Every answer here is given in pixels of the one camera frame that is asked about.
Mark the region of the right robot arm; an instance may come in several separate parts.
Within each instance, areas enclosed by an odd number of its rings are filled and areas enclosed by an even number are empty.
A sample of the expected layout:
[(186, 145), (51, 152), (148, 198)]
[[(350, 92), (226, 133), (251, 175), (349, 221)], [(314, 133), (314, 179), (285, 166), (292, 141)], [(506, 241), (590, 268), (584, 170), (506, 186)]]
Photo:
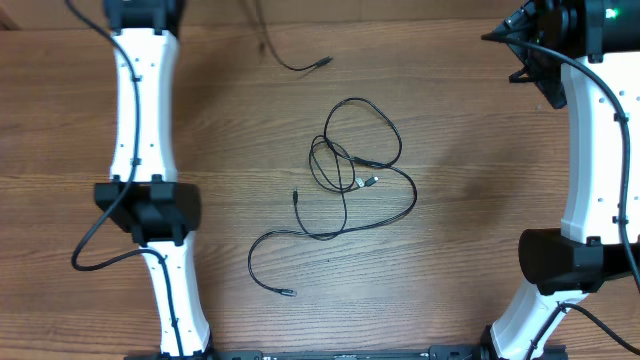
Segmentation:
[(521, 62), (569, 114), (569, 190), (561, 224), (519, 239), (524, 279), (503, 315), (462, 359), (563, 359), (549, 338), (604, 283), (639, 274), (639, 4), (529, 1), (487, 40)]

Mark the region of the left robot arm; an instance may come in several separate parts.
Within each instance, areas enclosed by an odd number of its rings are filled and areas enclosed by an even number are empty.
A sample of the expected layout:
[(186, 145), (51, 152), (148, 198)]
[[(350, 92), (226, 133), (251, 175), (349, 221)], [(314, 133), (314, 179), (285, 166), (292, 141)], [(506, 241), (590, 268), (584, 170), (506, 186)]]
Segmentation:
[(201, 199), (181, 183), (171, 138), (172, 90), (182, 1), (106, 1), (117, 43), (118, 120), (101, 210), (144, 258), (161, 322), (160, 359), (210, 359), (211, 329), (198, 293), (194, 249)]

